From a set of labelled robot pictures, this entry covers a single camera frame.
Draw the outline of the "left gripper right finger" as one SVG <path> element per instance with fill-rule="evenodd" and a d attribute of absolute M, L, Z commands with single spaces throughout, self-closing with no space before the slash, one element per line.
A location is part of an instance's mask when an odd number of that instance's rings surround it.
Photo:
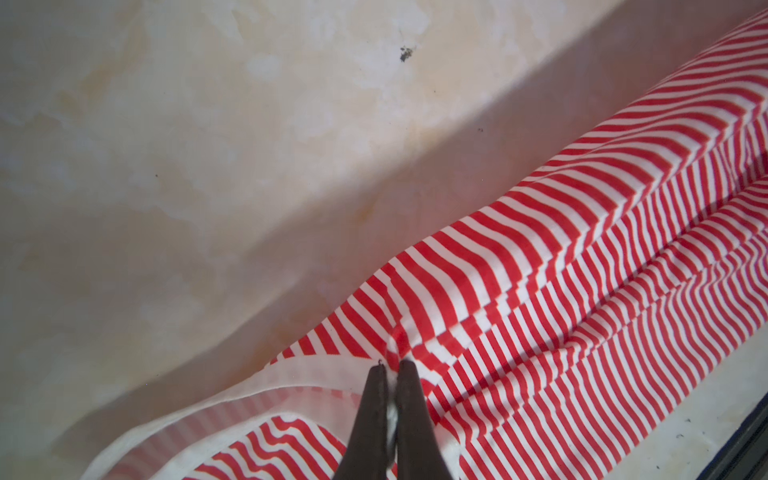
<path fill-rule="evenodd" d="M 398 413 L 396 449 L 401 480 L 449 480 L 452 475 L 440 452 L 417 367 L 399 363 L 395 387 Z"/>

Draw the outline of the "red white striped tank top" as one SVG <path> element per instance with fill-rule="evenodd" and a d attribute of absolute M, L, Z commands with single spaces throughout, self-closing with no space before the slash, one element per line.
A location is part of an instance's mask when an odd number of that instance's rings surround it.
<path fill-rule="evenodd" d="M 767 321 L 767 16 L 389 260 L 245 381 L 89 479 L 331 479 L 415 363 L 456 479 L 601 479 Z"/>

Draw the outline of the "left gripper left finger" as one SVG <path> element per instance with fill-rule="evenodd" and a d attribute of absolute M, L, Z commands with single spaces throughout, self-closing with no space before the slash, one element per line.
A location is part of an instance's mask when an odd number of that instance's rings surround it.
<path fill-rule="evenodd" d="M 382 364 L 373 366 L 368 372 L 351 436 L 334 480 L 386 478 L 391 450 L 390 396 L 386 367 Z"/>

